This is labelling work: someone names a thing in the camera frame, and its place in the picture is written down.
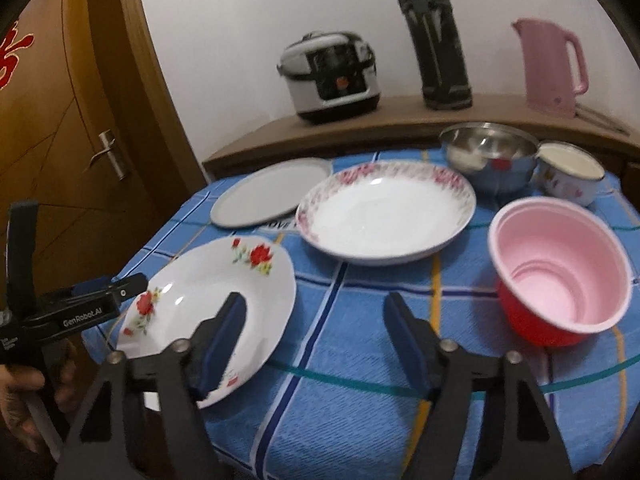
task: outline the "plate with pink floral rim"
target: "plate with pink floral rim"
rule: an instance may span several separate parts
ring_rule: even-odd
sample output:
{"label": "plate with pink floral rim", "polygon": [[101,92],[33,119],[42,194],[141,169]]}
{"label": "plate with pink floral rim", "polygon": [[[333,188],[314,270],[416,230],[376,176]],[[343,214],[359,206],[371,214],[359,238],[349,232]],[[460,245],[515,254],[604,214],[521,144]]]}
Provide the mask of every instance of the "plate with pink floral rim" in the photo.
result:
{"label": "plate with pink floral rim", "polygon": [[[231,292],[244,296],[246,322],[218,388],[198,405],[218,402],[264,365],[289,321],[296,279],[289,253],[280,245],[238,236],[183,254],[152,277],[148,291],[133,301],[118,335],[118,350],[129,358],[161,352],[215,316]],[[145,405],[158,411],[158,394],[145,393]]]}
{"label": "plate with pink floral rim", "polygon": [[435,253],[471,220],[476,194],[459,173],[408,160],[368,162],[335,173],[300,202],[296,222],[313,247],[364,266]]}

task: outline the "red and pink plastic bowl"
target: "red and pink plastic bowl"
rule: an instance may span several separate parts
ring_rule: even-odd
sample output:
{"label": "red and pink plastic bowl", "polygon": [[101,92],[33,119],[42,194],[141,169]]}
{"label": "red and pink plastic bowl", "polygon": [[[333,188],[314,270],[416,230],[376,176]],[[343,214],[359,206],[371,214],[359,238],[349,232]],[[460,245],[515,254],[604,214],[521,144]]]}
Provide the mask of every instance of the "red and pink plastic bowl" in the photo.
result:
{"label": "red and pink plastic bowl", "polygon": [[616,235],[565,200],[533,197],[489,227],[498,297],[513,329],[538,346],[568,346],[612,328],[631,301],[632,272]]}

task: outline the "door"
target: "door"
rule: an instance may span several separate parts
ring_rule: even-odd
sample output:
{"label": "door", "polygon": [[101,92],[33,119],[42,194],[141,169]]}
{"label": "door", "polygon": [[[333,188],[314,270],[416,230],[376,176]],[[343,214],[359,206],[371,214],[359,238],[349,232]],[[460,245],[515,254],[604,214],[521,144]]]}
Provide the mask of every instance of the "door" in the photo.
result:
{"label": "door", "polygon": [[[31,0],[0,47],[0,218],[11,202],[41,204],[37,294],[118,272],[166,220],[118,142],[88,16],[87,0]],[[107,156],[89,168],[106,130],[122,181]]]}

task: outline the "plaid tablecloth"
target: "plaid tablecloth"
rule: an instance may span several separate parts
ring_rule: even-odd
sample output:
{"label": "plaid tablecloth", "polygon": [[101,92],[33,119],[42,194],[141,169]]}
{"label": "plaid tablecloth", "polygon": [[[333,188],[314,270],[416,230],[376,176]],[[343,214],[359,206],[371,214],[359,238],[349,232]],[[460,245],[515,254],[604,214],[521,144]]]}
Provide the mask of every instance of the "plaid tablecloth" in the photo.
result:
{"label": "plaid tablecloth", "polygon": [[[398,158],[444,164],[439,150],[403,150],[337,158],[334,170]],[[144,272],[151,278],[176,255],[236,234],[211,225],[209,211],[240,178],[196,193],[120,276]],[[628,251],[636,276],[631,308],[612,330],[572,348],[546,351],[511,331],[496,298],[486,235],[501,205],[479,198],[471,223],[453,243],[433,257],[395,267],[338,262],[306,245],[290,219],[238,231],[265,236],[289,251],[298,294],[268,364],[202,412],[220,454],[259,479],[399,478],[427,404],[409,387],[385,331],[383,298],[398,290],[416,315],[469,351],[522,352],[546,393],[574,469],[601,460],[640,400],[640,366],[635,365],[640,361],[640,216],[620,193],[617,178],[608,174],[591,210],[612,226]],[[119,329],[107,323],[84,333],[98,362],[115,345]],[[110,334],[108,343],[105,334]],[[482,400],[475,400],[457,479],[470,473],[481,411]]]}

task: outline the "hand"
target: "hand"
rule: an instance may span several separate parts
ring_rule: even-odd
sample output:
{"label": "hand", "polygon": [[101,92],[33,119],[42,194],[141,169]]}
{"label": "hand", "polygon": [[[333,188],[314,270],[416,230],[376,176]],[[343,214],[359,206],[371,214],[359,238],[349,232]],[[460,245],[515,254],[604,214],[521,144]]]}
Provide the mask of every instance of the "hand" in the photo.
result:
{"label": "hand", "polygon": [[[66,342],[66,357],[54,372],[60,385],[56,389],[56,402],[63,413],[73,413],[78,407],[78,396],[74,386],[76,348],[71,341]],[[42,437],[31,418],[20,392],[33,392],[44,386],[44,377],[35,368],[20,365],[0,365],[0,412],[4,422],[27,449],[40,452],[44,449]]]}

